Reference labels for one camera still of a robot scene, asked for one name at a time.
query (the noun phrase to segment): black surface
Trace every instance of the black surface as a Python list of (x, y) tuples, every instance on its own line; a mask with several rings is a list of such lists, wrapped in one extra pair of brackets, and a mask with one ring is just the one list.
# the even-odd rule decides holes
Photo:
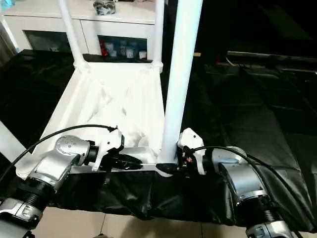
[[(0, 69), (0, 120), (25, 146), (40, 137), (71, 77), (72, 64), (68, 54), (23, 51)], [(161, 77), (163, 95), (167, 75), (164, 72)], [(202, 68), (196, 59), (182, 127), (191, 127), (205, 145), (239, 146), (274, 166), (317, 218), (316, 91), (314, 73)], [(0, 159), (1, 170), (6, 163)], [(282, 184), (268, 170), (260, 169), (275, 199), (287, 211), (284, 216), (291, 229), (312, 231)], [(52, 205), (133, 214), (140, 219), (165, 217), (245, 225), (235, 216), (226, 183), (213, 173), (192, 179), (163, 178), (153, 172), (113, 173), (107, 187), (104, 179), (105, 174), (70, 175)], [(7, 180), (17, 183), (19, 179), (12, 172)], [(292, 221), (290, 214), (297, 221)]]

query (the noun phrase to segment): white shelf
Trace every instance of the white shelf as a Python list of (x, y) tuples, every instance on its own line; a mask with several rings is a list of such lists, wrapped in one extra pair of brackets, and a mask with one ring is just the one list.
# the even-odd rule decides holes
[[(68, 0), (68, 5), (73, 19), (155, 24), (154, 2), (118, 2), (116, 13), (107, 16), (98, 16), (91, 0)], [(57, 0), (17, 0), (4, 15), (61, 18)]]

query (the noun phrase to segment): robotic arm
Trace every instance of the robotic arm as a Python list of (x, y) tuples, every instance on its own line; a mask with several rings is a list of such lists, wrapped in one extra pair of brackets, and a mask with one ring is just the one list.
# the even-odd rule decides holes
[[(188, 128), (181, 133), (178, 141), (178, 147), (182, 149), (178, 165), (159, 164), (157, 167), (165, 173), (185, 173), (188, 177), (192, 173), (205, 175), (207, 170), (214, 170), (228, 183), (236, 211), (246, 223), (247, 237), (293, 238), (287, 224), (277, 213), (261, 177), (247, 161), (223, 149), (214, 149), (211, 161), (205, 159), (205, 149), (186, 154), (186, 151), (203, 145), (203, 140)], [(230, 148), (246, 156), (241, 148)]]
[[(95, 146), (76, 136), (59, 138), (54, 149), (29, 174), (11, 198), (0, 205), (1, 238), (33, 238), (30, 230), (39, 223), (52, 196), (68, 177), (72, 166), (93, 163), (93, 170), (106, 172), (109, 182), (112, 168), (139, 170), (142, 162), (129, 155), (119, 155), (124, 148), (124, 137), (116, 129)], [(257, 172), (239, 155), (223, 149), (214, 149), (212, 163), (205, 160), (205, 150), (187, 154), (188, 149), (203, 146), (203, 140), (191, 129), (181, 133), (178, 146), (182, 152), (176, 164), (157, 164), (156, 169), (167, 174), (192, 173), (205, 175), (210, 168), (222, 175), (230, 188), (236, 210), (245, 221), (249, 238), (292, 238), (291, 231), (278, 215), (263, 181)], [(242, 149), (231, 147), (241, 154)]]
[[(34, 237), (30, 230), (34, 229), (41, 220), (44, 209), (68, 177), (72, 166), (92, 162), (97, 169), (104, 167), (110, 168), (111, 171), (114, 166), (111, 158), (123, 149), (124, 137), (119, 130), (114, 130), (109, 134), (109, 138), (106, 142), (107, 146), (103, 148), (95, 146), (92, 141), (72, 135), (59, 138), (54, 149), (43, 155), (42, 160), (14, 195), (1, 203), (0, 237)], [(119, 166), (122, 163), (120, 158), (117, 158), (117, 162)]]

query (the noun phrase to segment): black tablecloth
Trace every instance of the black tablecloth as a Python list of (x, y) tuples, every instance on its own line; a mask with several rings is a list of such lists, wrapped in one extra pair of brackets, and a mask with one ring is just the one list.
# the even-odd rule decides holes
[[(99, 56), (85, 56), (100, 61)], [(194, 60), (182, 127), (205, 145), (235, 145), (272, 165), (317, 219), (317, 77), (314, 73), (202, 67)], [(0, 69), (0, 120), (28, 146), (36, 141), (74, 68), (69, 54), (23, 51)], [(166, 98), (168, 70), (161, 75)], [(0, 170), (8, 164), (0, 158)], [(293, 230), (316, 231), (285, 187), (260, 167)], [(70, 175), (51, 205), (140, 219), (165, 217), (243, 226), (219, 176), (164, 178), (154, 172)], [(1, 194), (20, 182), (14, 171)]]

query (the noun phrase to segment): white pole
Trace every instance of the white pole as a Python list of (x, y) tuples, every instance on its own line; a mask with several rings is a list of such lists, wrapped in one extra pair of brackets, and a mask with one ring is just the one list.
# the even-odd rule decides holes
[(182, 125), (202, 5), (203, 0), (178, 1), (164, 135), (158, 163), (176, 163), (177, 141)]
[(163, 24), (164, 24), (164, 0), (156, 0), (155, 6), (155, 40), (154, 40), (154, 56), (152, 65), (160, 67), (162, 72), (162, 42), (163, 42)]
[(83, 66), (83, 63), (85, 63), (85, 60), (83, 58), (83, 55), (80, 53), (80, 48), (78, 45), (77, 37), (74, 31), (72, 19), (71, 19), (66, 1), (67, 0), (58, 0), (59, 8), (60, 8), (61, 15), (63, 17), (63, 21), (66, 27), (66, 33), (67, 33), (69, 45), (74, 56), (74, 60), (75, 60), (74, 65), (76, 67), (81, 67)]
[[(0, 121), (0, 152), (10, 161), (13, 162), (18, 157), (25, 147), (20, 141), (9, 131), (8, 128)], [(29, 172), (36, 166), (38, 159), (27, 153), (22, 160), (15, 166), (17, 167), (16, 173), (22, 178), (26, 178)]]

